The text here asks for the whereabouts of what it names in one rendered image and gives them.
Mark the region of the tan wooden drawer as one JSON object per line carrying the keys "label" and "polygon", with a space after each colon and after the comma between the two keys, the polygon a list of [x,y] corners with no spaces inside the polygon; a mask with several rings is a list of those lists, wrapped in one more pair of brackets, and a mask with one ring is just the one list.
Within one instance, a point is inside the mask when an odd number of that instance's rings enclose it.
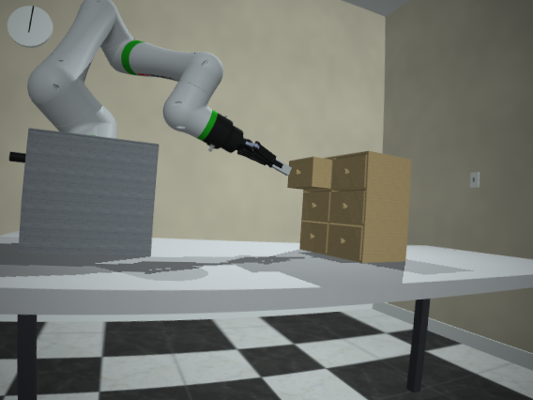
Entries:
{"label": "tan wooden drawer", "polygon": [[289,161],[289,166],[292,169],[288,176],[287,188],[331,189],[332,160],[309,157]]}
{"label": "tan wooden drawer", "polygon": [[332,192],[330,220],[363,223],[365,191]]}
{"label": "tan wooden drawer", "polygon": [[361,260],[362,234],[363,226],[331,224],[328,253]]}
{"label": "tan wooden drawer", "polygon": [[329,221],[330,192],[305,192],[302,219]]}
{"label": "tan wooden drawer", "polygon": [[327,253],[328,223],[302,222],[300,248]]}
{"label": "tan wooden drawer", "polygon": [[366,167],[367,155],[335,159],[332,189],[365,187]]}

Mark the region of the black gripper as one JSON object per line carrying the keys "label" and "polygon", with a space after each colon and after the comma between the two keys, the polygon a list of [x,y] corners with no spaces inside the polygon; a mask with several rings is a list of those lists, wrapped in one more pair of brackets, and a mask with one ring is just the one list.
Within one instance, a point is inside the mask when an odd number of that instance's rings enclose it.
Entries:
{"label": "black gripper", "polygon": [[243,131],[233,126],[233,130],[228,141],[221,147],[232,153],[237,150],[237,154],[247,157],[255,162],[268,165],[270,168],[289,176],[292,167],[276,159],[276,156],[264,148],[258,141],[253,143],[243,137]]}

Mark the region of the brown chest of drawers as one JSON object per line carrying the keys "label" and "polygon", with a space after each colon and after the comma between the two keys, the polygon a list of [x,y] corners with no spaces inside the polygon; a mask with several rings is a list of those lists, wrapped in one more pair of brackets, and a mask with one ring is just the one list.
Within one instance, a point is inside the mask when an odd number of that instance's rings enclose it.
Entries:
{"label": "brown chest of drawers", "polygon": [[[338,158],[359,155],[367,155],[366,186],[332,189],[333,161]],[[406,260],[408,233],[411,160],[372,151],[327,157],[326,159],[332,159],[331,189],[303,190],[303,201],[305,192],[330,192],[329,221],[302,219],[302,202],[299,249],[360,263],[404,262]],[[330,220],[331,193],[345,191],[365,191],[363,223],[343,223]],[[300,248],[302,222],[328,223],[327,253]],[[363,226],[361,260],[328,253],[329,226],[339,223]]]}

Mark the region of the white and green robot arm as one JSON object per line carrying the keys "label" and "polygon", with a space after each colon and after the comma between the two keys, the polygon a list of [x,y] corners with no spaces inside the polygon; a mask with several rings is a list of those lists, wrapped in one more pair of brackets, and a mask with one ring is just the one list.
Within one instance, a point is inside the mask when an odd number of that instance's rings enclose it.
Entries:
{"label": "white and green robot arm", "polygon": [[177,81],[163,106],[166,123],[211,152],[225,145],[233,121],[208,107],[223,77],[219,58],[135,40],[111,0],[84,0],[67,34],[29,76],[31,101],[59,131],[116,138],[114,117],[84,84],[99,47],[119,72]]}

